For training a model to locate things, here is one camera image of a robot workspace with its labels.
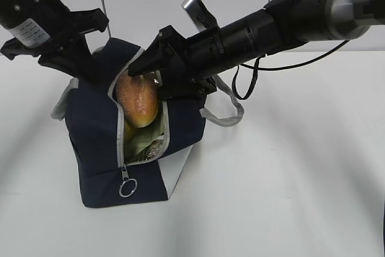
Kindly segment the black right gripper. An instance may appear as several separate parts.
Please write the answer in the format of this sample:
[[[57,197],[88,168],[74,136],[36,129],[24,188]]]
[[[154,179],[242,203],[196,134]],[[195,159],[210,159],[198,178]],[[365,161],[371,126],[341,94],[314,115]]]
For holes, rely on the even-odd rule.
[[[159,31],[151,45],[128,67],[129,76],[159,71],[165,81],[160,100],[203,99],[217,90],[211,64],[219,58],[215,36],[218,25],[185,38],[171,25]]]

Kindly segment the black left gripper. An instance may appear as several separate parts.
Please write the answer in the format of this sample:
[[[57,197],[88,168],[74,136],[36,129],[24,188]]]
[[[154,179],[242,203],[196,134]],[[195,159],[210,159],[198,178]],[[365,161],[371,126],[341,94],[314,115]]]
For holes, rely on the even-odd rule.
[[[1,46],[1,54],[9,60],[29,55],[43,67],[97,84],[98,68],[85,35],[104,32],[108,24],[99,8],[13,8],[1,16],[1,25],[13,36]]]

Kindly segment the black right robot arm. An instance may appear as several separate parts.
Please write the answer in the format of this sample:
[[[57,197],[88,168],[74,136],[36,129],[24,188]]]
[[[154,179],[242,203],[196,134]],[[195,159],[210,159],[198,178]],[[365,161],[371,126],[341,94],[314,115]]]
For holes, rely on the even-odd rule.
[[[199,32],[184,38],[166,26],[128,68],[129,76],[160,72],[162,100],[202,98],[219,87],[215,75],[246,61],[309,42],[354,40],[384,23],[384,0],[272,0],[224,27],[202,0],[182,6]]]

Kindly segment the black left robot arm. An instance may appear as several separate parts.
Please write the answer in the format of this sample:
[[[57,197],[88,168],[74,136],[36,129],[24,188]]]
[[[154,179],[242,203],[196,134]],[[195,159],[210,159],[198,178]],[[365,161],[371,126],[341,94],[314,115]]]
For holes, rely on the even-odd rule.
[[[1,26],[13,36],[1,54],[9,60],[30,55],[43,67],[95,84],[102,74],[85,36],[104,32],[108,23],[99,8],[71,11],[61,0],[1,0]]]

